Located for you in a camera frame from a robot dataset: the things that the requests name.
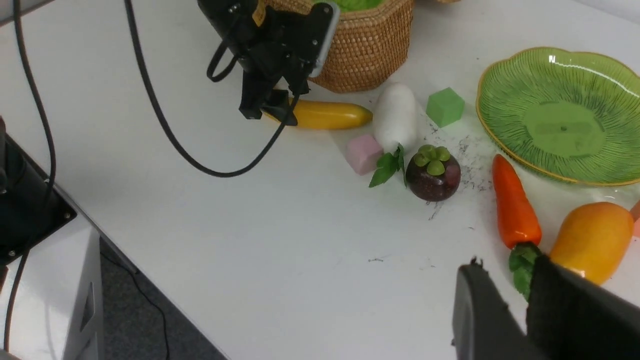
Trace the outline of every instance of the white radish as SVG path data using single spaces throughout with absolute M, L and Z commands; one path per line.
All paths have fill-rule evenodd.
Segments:
M 373 111 L 373 136 L 385 152 L 402 145 L 409 153 L 418 141 L 418 120 L 413 91 L 401 83 L 387 86 Z

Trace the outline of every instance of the plastic fruit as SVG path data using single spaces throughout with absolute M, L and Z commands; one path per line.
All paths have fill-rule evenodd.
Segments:
M 297 127 L 315 130 L 353 129 L 364 126 L 373 119 L 371 111 L 347 102 L 300 100 L 293 109 L 293 115 L 298 119 Z
M 426 201 L 451 197 L 460 185 L 460 178 L 460 164 L 445 147 L 422 146 L 406 168 L 409 189 Z
M 634 230 L 631 213 L 610 202 L 573 210 L 565 218 L 549 257 L 598 285 L 618 269 Z

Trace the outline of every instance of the daikon radish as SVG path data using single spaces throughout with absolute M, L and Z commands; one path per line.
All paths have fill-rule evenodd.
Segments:
M 377 170 L 369 187 L 386 183 L 398 171 L 402 171 L 407 185 L 404 154 L 412 151 L 418 142 L 418 120 L 415 96 L 411 89 L 400 83 L 387 86 L 373 111 L 373 136 L 385 154 L 376 164 Z
M 385 152 L 413 151 L 418 140 L 415 96 L 401 83 L 387 86 L 373 111 L 373 136 Z

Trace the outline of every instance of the wicker basket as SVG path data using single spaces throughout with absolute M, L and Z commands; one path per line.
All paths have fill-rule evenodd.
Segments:
M 313 0 L 265 0 L 277 10 L 308 13 Z M 316 84 L 333 92 L 377 88 L 405 61 L 414 0 L 384 0 L 377 8 L 343 13 Z

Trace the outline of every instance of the mangosteen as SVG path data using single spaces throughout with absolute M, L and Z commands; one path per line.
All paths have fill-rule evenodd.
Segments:
M 460 185 L 460 178 L 460 164 L 442 146 L 422 146 L 406 169 L 409 189 L 426 201 L 443 201 L 451 197 Z

